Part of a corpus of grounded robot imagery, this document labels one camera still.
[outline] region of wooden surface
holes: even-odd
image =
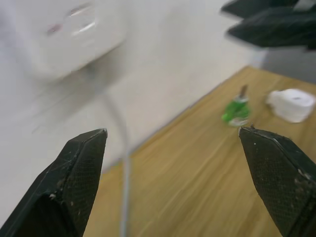
[[[290,124],[265,105],[272,90],[316,94],[316,85],[244,68],[132,155],[131,237],[280,236],[253,186],[237,128],[221,121],[244,84],[249,85],[250,122],[292,138],[316,158],[315,112],[303,123]],[[122,167],[117,165],[102,177],[84,237],[119,236],[121,195]]]

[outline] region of white cable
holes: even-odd
[[[109,109],[110,114],[113,116],[117,126],[120,130],[123,146],[124,146],[124,156],[123,156],[123,198],[122,198],[122,211],[121,211],[121,223],[120,223],[120,237],[127,237],[127,224],[128,224],[128,214],[129,214],[129,177],[131,171],[130,157],[129,157],[129,139],[127,133],[126,121],[124,121],[123,116],[115,106],[115,103],[112,101],[111,96],[103,91],[99,91],[100,88],[96,85],[95,81],[97,79],[96,70],[92,65],[87,66],[88,72],[88,84],[92,87],[95,94],[101,93],[104,97],[104,102],[107,109]]]

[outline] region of small bottle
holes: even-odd
[[[248,123],[250,109],[248,97],[245,95],[247,85],[244,85],[240,94],[226,107],[222,120],[231,126],[242,126]]]

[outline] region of white wall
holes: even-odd
[[[126,116],[135,147],[249,63],[251,51],[224,38],[234,23],[222,0],[129,0],[126,42],[87,73],[44,84],[29,78],[0,41],[0,225],[36,176],[72,137],[106,127],[104,168],[122,154],[100,91]]]

